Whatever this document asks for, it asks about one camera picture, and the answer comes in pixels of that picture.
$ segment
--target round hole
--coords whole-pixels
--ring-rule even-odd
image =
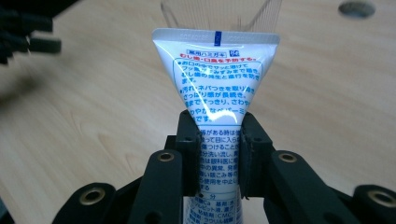
[[[375,7],[366,1],[352,0],[342,3],[338,11],[349,18],[366,19],[374,15]]]
[[[289,153],[279,154],[279,158],[285,162],[296,162],[297,158]]]
[[[343,219],[341,219],[339,216],[333,213],[325,213],[323,215],[324,220],[326,220],[327,223],[331,224],[343,224]]]
[[[389,208],[396,207],[396,199],[384,191],[370,190],[369,192],[367,192],[367,194],[369,195],[369,198],[376,203],[379,203]]]
[[[169,152],[161,153],[158,156],[158,160],[160,160],[160,161],[172,161],[174,158],[175,158],[174,154],[169,153]]]
[[[101,188],[93,188],[84,191],[79,197],[79,202],[84,205],[92,205],[99,203],[103,198],[105,198],[106,192]]]
[[[160,223],[161,218],[162,218],[161,213],[150,212],[146,215],[145,221],[147,224],[158,224],[158,223]]]

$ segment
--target transparent plastic cup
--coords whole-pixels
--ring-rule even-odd
[[[170,28],[271,33],[281,0],[162,0]]]

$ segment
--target black mechanical part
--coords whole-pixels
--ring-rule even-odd
[[[195,162],[200,156],[201,140],[196,125],[186,112],[180,114],[177,135],[167,137],[165,150],[150,157],[145,174],[115,193],[109,193],[114,195],[110,204],[98,203],[103,206],[102,211],[107,211],[100,214],[103,222],[89,222],[88,217],[81,217],[84,221],[80,223],[181,223],[182,196],[193,196],[196,189],[191,186],[198,183],[198,175],[189,179],[183,177],[198,172],[199,163]],[[271,139],[251,114],[247,114],[243,121],[240,144],[241,195],[263,197],[269,223],[396,223],[395,192],[379,186],[360,186],[350,197],[329,188],[301,156],[289,151],[275,151]],[[192,167],[196,170],[183,164],[194,164]],[[58,223],[58,217],[81,216],[79,207],[69,205],[75,203],[71,199],[54,223]],[[86,215],[98,216],[90,211]]]
[[[14,52],[61,52],[60,39],[33,37],[32,32],[52,32],[52,18],[77,0],[0,0],[0,63]]]
[[[238,179],[241,197],[264,197],[268,190],[268,167],[273,142],[250,113],[242,122],[239,144]]]
[[[59,211],[53,223],[110,223],[108,213],[116,198],[113,186],[93,183],[78,189]]]
[[[9,214],[6,206],[3,204],[3,201],[0,198],[0,224],[14,224],[14,220]]]
[[[128,224],[181,224],[182,213],[181,155],[170,149],[158,151],[149,158]]]
[[[292,223],[359,223],[300,155],[277,151],[271,157],[269,175]]]

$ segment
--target tube label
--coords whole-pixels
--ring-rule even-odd
[[[200,192],[189,199],[184,221],[242,223],[238,196],[240,129],[274,59],[279,37],[157,29],[153,41],[203,137]]]

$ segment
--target toothpaste tube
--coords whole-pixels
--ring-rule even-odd
[[[184,223],[243,223],[241,124],[274,59],[279,36],[162,28],[152,39],[202,134],[200,191],[188,199]]]

